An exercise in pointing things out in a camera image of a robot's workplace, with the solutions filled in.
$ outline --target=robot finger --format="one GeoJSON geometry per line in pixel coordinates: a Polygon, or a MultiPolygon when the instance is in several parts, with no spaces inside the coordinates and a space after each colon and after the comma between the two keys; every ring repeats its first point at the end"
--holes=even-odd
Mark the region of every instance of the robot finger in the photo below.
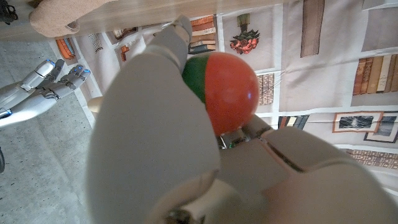
{"type": "Polygon", "coordinates": [[[67,75],[63,76],[60,81],[61,82],[64,82],[64,81],[70,82],[73,79],[75,79],[76,77],[78,77],[82,71],[83,71],[83,66],[77,65],[77,66],[73,67],[67,75]]]}
{"type": "Polygon", "coordinates": [[[80,74],[79,77],[75,77],[73,80],[70,80],[71,83],[73,83],[73,87],[71,86],[71,89],[74,90],[76,88],[79,88],[81,84],[83,84],[87,77],[91,74],[90,70],[84,69],[84,71],[80,74]]]}

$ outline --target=wooden shelf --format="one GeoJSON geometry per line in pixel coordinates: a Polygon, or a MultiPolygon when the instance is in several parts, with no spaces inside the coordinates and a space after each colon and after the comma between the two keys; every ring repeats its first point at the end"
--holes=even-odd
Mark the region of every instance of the wooden shelf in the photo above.
{"type": "MultiPolygon", "coordinates": [[[[288,0],[148,0],[130,1],[118,0],[101,6],[81,17],[80,31],[75,36],[96,34],[116,29],[139,27],[148,24],[158,24],[172,21],[180,14],[188,17],[229,12],[238,9],[278,4],[288,0]]],[[[30,26],[29,13],[33,11],[27,2],[29,0],[14,0],[10,2],[16,7],[19,20],[10,26],[0,25],[0,40],[39,41],[48,38],[37,33],[30,26]]]]}

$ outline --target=bookshelf wallpaper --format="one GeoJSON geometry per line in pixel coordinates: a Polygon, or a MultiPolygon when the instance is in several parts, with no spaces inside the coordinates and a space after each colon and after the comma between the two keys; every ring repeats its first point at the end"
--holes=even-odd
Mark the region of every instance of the bookshelf wallpaper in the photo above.
{"type": "MultiPolygon", "coordinates": [[[[362,5],[298,0],[192,18],[188,57],[215,50],[248,63],[260,87],[256,114],[275,129],[293,126],[347,149],[398,153],[398,7],[362,5]]],[[[164,25],[119,30],[120,39],[112,32],[94,42],[77,37],[72,45],[103,94],[164,25]]]]}

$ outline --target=blue fingertip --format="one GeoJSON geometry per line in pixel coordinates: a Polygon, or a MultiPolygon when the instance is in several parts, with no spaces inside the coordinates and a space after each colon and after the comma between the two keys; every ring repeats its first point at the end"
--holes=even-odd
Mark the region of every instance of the blue fingertip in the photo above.
{"type": "Polygon", "coordinates": [[[51,61],[50,59],[47,59],[46,61],[51,62],[51,64],[55,66],[55,63],[53,61],[51,61]]]}

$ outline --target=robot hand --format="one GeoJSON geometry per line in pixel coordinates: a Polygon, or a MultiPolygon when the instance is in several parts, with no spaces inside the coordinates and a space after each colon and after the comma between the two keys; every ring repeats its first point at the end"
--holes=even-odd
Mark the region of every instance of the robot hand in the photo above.
{"type": "Polygon", "coordinates": [[[90,74],[91,72],[84,69],[82,65],[77,65],[57,83],[50,83],[43,86],[41,92],[45,97],[53,97],[56,100],[61,99],[79,88],[90,74]]]}
{"type": "Polygon", "coordinates": [[[55,64],[46,60],[30,72],[22,81],[10,84],[0,89],[0,113],[17,105],[33,94],[44,78],[53,70],[55,64]]]}
{"type": "Polygon", "coordinates": [[[53,70],[51,70],[50,74],[48,74],[45,78],[44,81],[39,86],[45,86],[48,85],[49,83],[55,82],[62,70],[63,64],[65,63],[64,60],[58,59],[57,62],[55,62],[55,67],[53,70]]]}
{"type": "MultiPolygon", "coordinates": [[[[56,104],[57,100],[69,95],[90,75],[89,70],[84,70],[82,65],[72,68],[68,75],[65,75],[57,83],[49,83],[48,85],[38,87],[24,101],[20,102],[10,110],[0,113],[0,128],[15,124],[21,121],[34,118],[56,104]]],[[[54,78],[59,74],[59,70],[52,72],[54,78]]]]}

